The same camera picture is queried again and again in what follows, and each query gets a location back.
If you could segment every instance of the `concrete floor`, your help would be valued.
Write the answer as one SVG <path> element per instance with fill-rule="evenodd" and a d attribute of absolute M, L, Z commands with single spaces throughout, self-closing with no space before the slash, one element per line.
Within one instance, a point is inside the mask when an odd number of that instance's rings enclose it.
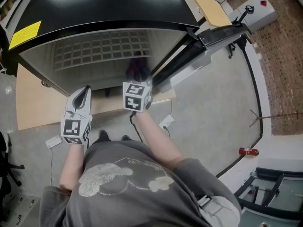
<path fill-rule="evenodd" d="M 15 107 L 16 79 L 0 75 L 0 130 L 12 140 L 10 161 L 24 164 L 25 170 L 14 171 L 22 182 L 23 194 L 40 196 L 50 184 L 51 152 L 45 141 L 60 134 L 58 123 L 18 131 Z M 175 87 L 172 100 L 175 122 L 168 129 L 171 138 L 186 157 L 196 157 L 217 174 L 238 158 L 239 147 L 249 147 L 259 135 L 259 124 L 249 128 L 257 112 L 257 101 L 247 64 L 239 49 L 228 59 L 225 49 L 213 55 L 212 64 L 204 67 Z M 152 105 L 150 114 L 156 122 L 171 112 L 171 103 Z M 138 140 L 129 123 L 129 112 L 95 115 L 92 143 L 98 131 L 105 129 L 112 140 L 127 134 Z M 52 183 L 58 185 L 69 146 L 61 143 L 52 149 Z"/>

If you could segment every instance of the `forearm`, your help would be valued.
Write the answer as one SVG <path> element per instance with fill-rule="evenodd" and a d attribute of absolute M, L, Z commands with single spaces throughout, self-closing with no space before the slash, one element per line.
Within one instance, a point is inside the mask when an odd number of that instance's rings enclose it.
<path fill-rule="evenodd" d="M 84 146 L 71 145 L 61 173 L 59 187 L 72 191 L 83 173 Z"/>
<path fill-rule="evenodd" d="M 136 114 L 136 122 L 154 156 L 164 166 L 173 169 L 179 161 L 183 160 L 176 145 L 146 111 Z"/>

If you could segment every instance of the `red object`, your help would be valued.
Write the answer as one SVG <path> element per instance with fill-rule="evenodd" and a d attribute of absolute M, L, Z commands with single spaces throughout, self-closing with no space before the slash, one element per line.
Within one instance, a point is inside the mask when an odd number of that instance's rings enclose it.
<path fill-rule="evenodd" d="M 259 151 L 257 149 L 250 149 L 250 148 L 243 148 L 241 147 L 239 149 L 240 155 L 248 155 L 248 156 L 257 156 L 259 154 Z"/>
<path fill-rule="evenodd" d="M 266 7 L 266 6 L 267 6 L 267 1 L 266 1 L 266 0 L 262 0 L 262 1 L 260 2 L 260 4 L 261 4 L 262 6 L 264 6 L 264 7 Z"/>

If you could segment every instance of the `white grid shelf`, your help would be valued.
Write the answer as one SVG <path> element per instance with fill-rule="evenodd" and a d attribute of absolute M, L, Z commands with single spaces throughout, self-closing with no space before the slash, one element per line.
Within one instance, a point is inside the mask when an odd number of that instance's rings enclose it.
<path fill-rule="evenodd" d="M 54 71 L 96 62 L 150 56 L 145 30 L 80 35 L 55 42 Z"/>

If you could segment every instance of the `yellow sticker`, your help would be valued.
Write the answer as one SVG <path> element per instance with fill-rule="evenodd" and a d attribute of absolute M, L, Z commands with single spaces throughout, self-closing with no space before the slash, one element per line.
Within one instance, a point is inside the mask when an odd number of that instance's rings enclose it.
<path fill-rule="evenodd" d="M 9 50 L 14 48 L 18 44 L 23 43 L 26 40 L 32 39 L 37 36 L 38 30 L 40 27 L 41 21 L 36 22 L 30 26 L 27 26 L 18 32 L 14 33 L 13 38 L 11 39 Z"/>

